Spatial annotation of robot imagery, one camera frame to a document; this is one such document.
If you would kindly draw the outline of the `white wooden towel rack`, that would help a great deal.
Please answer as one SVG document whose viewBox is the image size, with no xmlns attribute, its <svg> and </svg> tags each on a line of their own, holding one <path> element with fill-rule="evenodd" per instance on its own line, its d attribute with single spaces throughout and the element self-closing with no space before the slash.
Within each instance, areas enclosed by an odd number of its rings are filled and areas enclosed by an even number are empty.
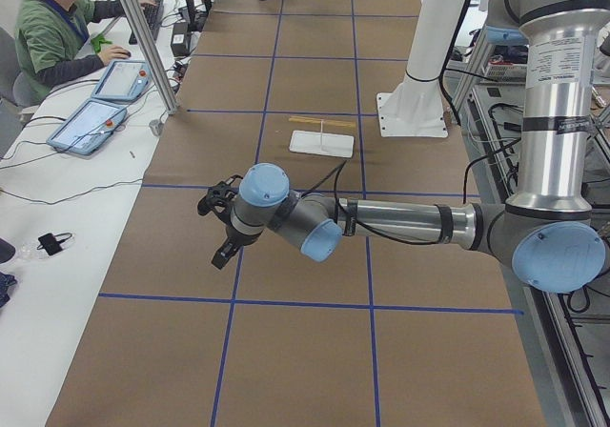
<svg viewBox="0 0 610 427">
<path fill-rule="evenodd" d="M 354 137 L 348 134 L 326 132 L 327 128 L 354 128 L 356 124 L 328 118 L 292 115 L 290 122 L 317 125 L 316 131 L 294 130 L 289 144 L 292 153 L 306 153 L 339 158 L 351 158 L 354 152 Z"/>
</svg>

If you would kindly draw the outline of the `black power adapter box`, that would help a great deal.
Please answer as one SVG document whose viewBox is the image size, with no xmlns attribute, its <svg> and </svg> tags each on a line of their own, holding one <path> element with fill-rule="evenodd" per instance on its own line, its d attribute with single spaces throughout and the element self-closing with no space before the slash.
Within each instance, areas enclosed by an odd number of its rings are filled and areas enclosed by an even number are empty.
<svg viewBox="0 0 610 427">
<path fill-rule="evenodd" d="M 174 57 L 184 57 L 191 53 L 192 33 L 189 24 L 179 21 L 173 24 L 171 50 Z"/>
</svg>

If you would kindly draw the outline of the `black keyboard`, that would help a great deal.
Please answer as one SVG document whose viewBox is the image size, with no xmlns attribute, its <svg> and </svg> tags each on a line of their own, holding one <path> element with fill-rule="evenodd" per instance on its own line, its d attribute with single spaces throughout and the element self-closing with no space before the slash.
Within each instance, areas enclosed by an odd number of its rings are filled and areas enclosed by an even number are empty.
<svg viewBox="0 0 610 427">
<path fill-rule="evenodd" d="M 148 25 L 152 39 L 154 41 L 157 40 L 161 22 L 164 14 L 164 1 L 163 0 L 153 0 L 151 4 L 144 3 L 141 8 L 144 18 L 146 20 L 146 24 Z"/>
</svg>

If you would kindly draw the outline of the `small black device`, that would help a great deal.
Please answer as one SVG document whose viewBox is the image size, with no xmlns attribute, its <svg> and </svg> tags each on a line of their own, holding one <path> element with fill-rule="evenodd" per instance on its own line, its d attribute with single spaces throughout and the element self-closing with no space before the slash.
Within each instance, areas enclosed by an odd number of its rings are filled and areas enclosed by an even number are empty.
<svg viewBox="0 0 610 427">
<path fill-rule="evenodd" d="M 44 250 L 47 255 L 55 255 L 60 253 L 63 248 L 56 236 L 52 233 L 43 234 L 38 237 L 39 248 Z"/>
</svg>

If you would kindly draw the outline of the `far blue teach pendant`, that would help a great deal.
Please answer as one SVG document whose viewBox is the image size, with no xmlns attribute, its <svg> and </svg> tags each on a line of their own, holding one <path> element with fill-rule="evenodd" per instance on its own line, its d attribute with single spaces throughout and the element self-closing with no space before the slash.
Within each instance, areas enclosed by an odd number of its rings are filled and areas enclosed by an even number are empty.
<svg viewBox="0 0 610 427">
<path fill-rule="evenodd" d="M 142 60 L 112 60 L 91 93 L 92 98 L 133 102 L 149 84 L 150 68 Z"/>
</svg>

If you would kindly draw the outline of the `blue teach pendant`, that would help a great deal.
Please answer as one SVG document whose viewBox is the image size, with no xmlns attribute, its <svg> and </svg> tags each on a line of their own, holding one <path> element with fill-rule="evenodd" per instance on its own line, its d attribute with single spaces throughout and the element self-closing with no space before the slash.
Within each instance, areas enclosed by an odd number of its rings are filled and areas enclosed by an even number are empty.
<svg viewBox="0 0 610 427">
<path fill-rule="evenodd" d="M 149 84 L 150 68 L 142 60 L 112 60 L 91 93 L 92 98 L 133 102 Z"/>
<path fill-rule="evenodd" d="M 127 108 L 108 101 L 87 99 L 46 143 L 59 153 L 91 155 L 118 129 L 127 116 Z"/>
</svg>

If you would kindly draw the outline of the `green object on desk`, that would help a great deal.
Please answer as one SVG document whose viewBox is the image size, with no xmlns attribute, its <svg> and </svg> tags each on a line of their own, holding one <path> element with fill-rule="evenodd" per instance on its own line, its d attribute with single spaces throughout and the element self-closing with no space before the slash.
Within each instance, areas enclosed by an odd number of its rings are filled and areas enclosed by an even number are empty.
<svg viewBox="0 0 610 427">
<path fill-rule="evenodd" d="M 105 45 L 111 45 L 112 41 L 107 39 L 103 33 L 99 33 L 91 38 L 91 46 L 95 53 L 102 51 Z"/>
</svg>

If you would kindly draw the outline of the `near blue teach pendant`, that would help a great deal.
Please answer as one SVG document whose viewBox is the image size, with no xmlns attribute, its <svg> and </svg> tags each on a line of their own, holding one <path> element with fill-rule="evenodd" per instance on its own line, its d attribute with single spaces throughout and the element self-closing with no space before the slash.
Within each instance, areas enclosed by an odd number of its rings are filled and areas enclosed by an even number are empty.
<svg viewBox="0 0 610 427">
<path fill-rule="evenodd" d="M 87 99 L 46 143 L 59 153 L 91 155 L 118 129 L 127 116 L 127 108 L 108 101 Z"/>
</svg>

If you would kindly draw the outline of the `person in green shirt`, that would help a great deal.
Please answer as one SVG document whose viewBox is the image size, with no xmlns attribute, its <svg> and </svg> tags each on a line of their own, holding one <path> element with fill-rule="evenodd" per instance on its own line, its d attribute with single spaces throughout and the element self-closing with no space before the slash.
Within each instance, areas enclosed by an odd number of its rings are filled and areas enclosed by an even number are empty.
<svg viewBox="0 0 610 427">
<path fill-rule="evenodd" d="M 118 0 L 23 0 L 15 27 L 15 49 L 21 71 L 40 104 L 51 90 L 108 66 L 126 50 L 110 45 L 79 58 L 90 41 L 88 25 L 124 15 Z"/>
</svg>

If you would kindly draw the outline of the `aluminium frame post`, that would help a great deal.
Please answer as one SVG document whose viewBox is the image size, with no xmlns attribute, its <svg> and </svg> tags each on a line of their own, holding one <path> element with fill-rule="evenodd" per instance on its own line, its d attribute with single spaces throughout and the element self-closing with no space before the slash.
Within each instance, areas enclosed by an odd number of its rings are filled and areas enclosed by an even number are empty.
<svg viewBox="0 0 610 427">
<path fill-rule="evenodd" d="M 139 0 L 120 0 L 132 31 L 151 70 L 152 80 L 161 96 L 168 115 L 176 113 L 178 104 L 168 81 L 161 57 L 153 40 Z"/>
</svg>

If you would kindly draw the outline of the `white pedestal column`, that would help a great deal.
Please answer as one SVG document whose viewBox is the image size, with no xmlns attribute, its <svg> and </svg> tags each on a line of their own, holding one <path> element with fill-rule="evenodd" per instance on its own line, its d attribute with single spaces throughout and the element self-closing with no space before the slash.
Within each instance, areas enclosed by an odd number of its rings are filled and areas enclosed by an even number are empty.
<svg viewBox="0 0 610 427">
<path fill-rule="evenodd" d="M 470 0 L 423 0 L 404 78 L 393 92 L 376 96 L 383 137 L 448 136 L 441 75 L 469 5 Z"/>
</svg>

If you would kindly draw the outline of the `aluminium frame table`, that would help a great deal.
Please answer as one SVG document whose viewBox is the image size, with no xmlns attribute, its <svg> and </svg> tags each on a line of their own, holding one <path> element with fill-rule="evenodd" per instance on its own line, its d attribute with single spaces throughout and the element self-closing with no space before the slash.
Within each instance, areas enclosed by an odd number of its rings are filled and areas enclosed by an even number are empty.
<svg viewBox="0 0 610 427">
<path fill-rule="evenodd" d="M 490 162 L 494 208 L 480 246 L 510 274 L 509 294 L 545 417 L 609 422 L 608 114 L 594 117 L 597 35 L 583 25 L 524 26 L 522 77 L 492 61 L 483 28 L 452 105 Z"/>
</svg>

